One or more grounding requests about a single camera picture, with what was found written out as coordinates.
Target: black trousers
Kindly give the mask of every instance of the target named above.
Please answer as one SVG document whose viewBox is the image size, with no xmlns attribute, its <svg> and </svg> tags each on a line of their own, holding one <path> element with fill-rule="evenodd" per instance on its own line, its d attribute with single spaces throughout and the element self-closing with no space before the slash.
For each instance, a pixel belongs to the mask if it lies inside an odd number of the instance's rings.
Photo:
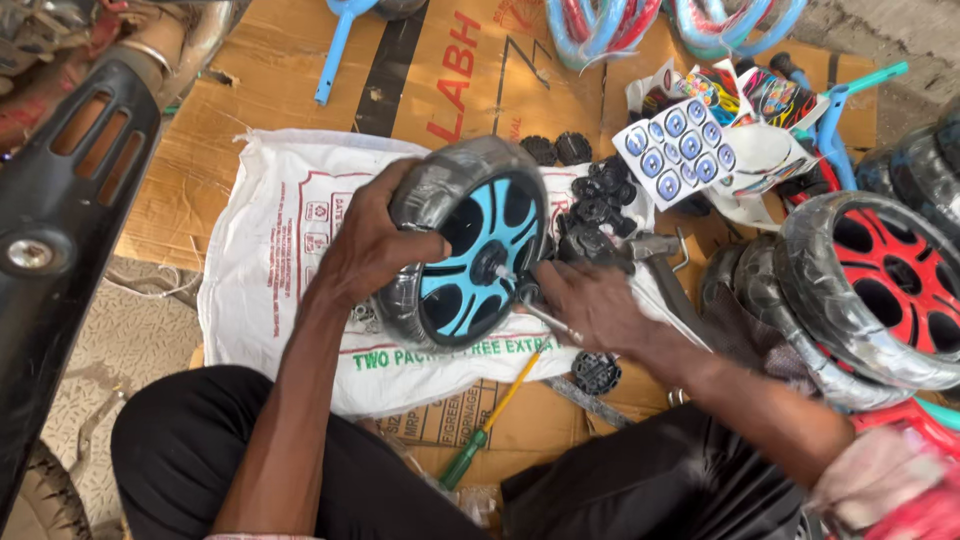
<svg viewBox="0 0 960 540">
<path fill-rule="evenodd" d="M 218 366 L 136 393 L 113 429 L 135 540 L 200 539 L 229 490 L 272 383 Z M 504 538 L 792 539 L 800 490 L 692 405 L 571 449 L 502 486 Z M 331 415 L 316 536 L 488 538 L 371 433 Z"/>
</svg>

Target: person's left hand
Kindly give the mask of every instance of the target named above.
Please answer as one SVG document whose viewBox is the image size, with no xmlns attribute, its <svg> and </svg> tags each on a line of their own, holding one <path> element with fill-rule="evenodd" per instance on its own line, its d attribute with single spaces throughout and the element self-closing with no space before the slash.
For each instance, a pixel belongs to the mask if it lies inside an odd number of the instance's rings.
<svg viewBox="0 0 960 540">
<path fill-rule="evenodd" d="M 440 262 L 451 247 L 439 233 L 398 231 L 387 206 L 400 181 L 420 160 L 397 160 L 369 184 L 356 190 L 344 224 L 326 250 L 317 277 L 303 299 L 317 297 L 352 308 L 416 262 Z"/>
</svg>

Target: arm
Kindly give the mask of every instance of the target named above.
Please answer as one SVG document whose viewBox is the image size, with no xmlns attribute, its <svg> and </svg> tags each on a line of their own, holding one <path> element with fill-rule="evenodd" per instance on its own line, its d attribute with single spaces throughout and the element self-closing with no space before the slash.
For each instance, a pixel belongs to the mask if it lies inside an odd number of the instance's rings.
<svg viewBox="0 0 960 540">
<path fill-rule="evenodd" d="M 394 189 L 417 162 L 395 161 L 354 194 L 303 296 L 276 384 L 211 533 L 313 534 L 333 377 L 350 310 L 404 266 L 450 253 L 438 233 L 400 232 L 387 213 Z"/>
<path fill-rule="evenodd" d="M 853 442 L 853 426 L 843 415 L 647 319 L 619 270 L 544 262 L 537 280 L 557 316 L 584 335 L 585 349 L 619 353 L 680 386 L 799 485 L 812 487 Z"/>
</svg>

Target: cardboard box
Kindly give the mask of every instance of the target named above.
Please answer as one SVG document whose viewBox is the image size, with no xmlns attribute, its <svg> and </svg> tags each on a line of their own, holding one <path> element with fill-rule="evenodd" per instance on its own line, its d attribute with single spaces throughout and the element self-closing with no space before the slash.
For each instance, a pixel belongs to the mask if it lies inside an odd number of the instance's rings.
<svg viewBox="0 0 960 540">
<path fill-rule="evenodd" d="M 160 142 L 118 255 L 200 269 L 191 237 L 202 258 L 244 146 L 233 139 L 247 129 L 355 131 L 429 148 L 490 133 L 520 140 L 578 131 L 599 159 L 613 152 L 610 137 L 626 125 L 624 86 L 670 57 L 678 69 L 695 63 L 663 15 L 635 55 L 579 74 L 557 60 L 543 0 L 434 0 L 405 22 L 360 17 L 322 108 L 313 95 L 336 22 L 316 0 L 253 2 L 211 65 L 224 77 L 196 83 Z M 789 40 L 758 60 L 779 50 L 790 51 L 818 90 L 828 80 L 845 82 L 874 69 L 865 59 Z M 874 146 L 875 89 L 850 100 L 840 133 L 848 146 Z M 781 214 L 776 197 L 770 208 Z M 660 232 L 684 229 L 691 261 L 678 277 L 691 298 L 718 246 L 756 235 L 728 226 L 716 212 L 704 218 L 668 212 L 657 220 Z M 666 409 L 655 381 L 632 365 L 622 367 L 608 402 L 636 420 Z M 438 476 L 507 386 L 480 380 L 458 396 L 381 419 L 380 426 L 411 445 L 425 470 Z M 610 429 L 546 386 L 524 384 L 463 482 L 497 484 Z"/>
<path fill-rule="evenodd" d="M 624 86 L 670 57 L 678 69 L 696 63 L 677 45 L 665 16 L 635 55 L 580 74 L 557 60 L 543 0 L 434 1 L 403 22 L 360 17 L 324 108 L 313 94 L 336 22 L 314 0 L 251 5 L 211 65 L 225 77 L 201 78 L 161 140 L 118 255 L 200 269 L 191 237 L 202 259 L 236 177 L 244 142 L 234 138 L 247 129 L 355 131 L 428 148 L 490 133 L 520 140 L 578 131 L 601 158 L 613 152 L 610 137 L 626 125 Z M 757 59 L 779 50 L 793 55 L 818 90 L 874 69 L 866 59 L 792 40 Z M 851 98 L 840 133 L 848 147 L 874 146 L 875 88 Z M 727 229 L 711 218 L 702 227 L 683 219 L 698 231 L 706 256 Z M 673 230 L 670 218 L 659 220 L 659 230 Z"/>
</svg>

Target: green screwdriver handle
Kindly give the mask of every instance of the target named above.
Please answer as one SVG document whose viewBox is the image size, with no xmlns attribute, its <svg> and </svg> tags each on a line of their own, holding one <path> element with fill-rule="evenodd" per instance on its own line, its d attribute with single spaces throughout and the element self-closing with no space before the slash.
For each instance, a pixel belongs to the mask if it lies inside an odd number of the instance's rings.
<svg viewBox="0 0 960 540">
<path fill-rule="evenodd" d="M 460 483 L 460 479 L 464 477 L 464 473 L 470 468 L 473 455 L 486 444 L 487 433 L 483 430 L 474 431 L 464 449 L 446 467 L 446 472 L 440 477 L 440 485 L 447 491 L 453 491 L 453 488 Z"/>
</svg>

